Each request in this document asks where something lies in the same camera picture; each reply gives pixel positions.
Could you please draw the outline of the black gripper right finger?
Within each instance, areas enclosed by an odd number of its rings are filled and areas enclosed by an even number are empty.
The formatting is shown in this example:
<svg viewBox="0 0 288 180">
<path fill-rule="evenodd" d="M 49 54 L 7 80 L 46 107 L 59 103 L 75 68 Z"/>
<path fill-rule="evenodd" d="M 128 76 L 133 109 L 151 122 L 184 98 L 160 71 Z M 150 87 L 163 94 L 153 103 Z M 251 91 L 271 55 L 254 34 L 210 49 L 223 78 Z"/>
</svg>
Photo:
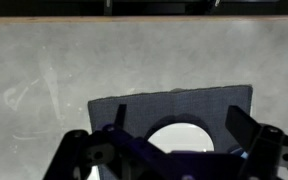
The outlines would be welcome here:
<svg viewBox="0 0 288 180">
<path fill-rule="evenodd" d="M 228 108 L 225 127 L 237 143 L 249 150 L 261 126 L 238 106 Z"/>
</svg>

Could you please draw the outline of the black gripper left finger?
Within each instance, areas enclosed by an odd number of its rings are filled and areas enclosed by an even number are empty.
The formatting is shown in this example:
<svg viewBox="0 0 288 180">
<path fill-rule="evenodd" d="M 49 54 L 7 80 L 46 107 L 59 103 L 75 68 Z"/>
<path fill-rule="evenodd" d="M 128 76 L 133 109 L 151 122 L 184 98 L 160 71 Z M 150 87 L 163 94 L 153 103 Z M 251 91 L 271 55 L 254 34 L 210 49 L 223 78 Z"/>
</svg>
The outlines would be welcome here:
<svg viewBox="0 0 288 180">
<path fill-rule="evenodd" d="M 127 105 L 126 104 L 120 104 L 117 109 L 116 117 L 114 124 L 120 128 L 124 126 L 125 119 L 126 119 L 126 111 L 127 111 Z"/>
</svg>

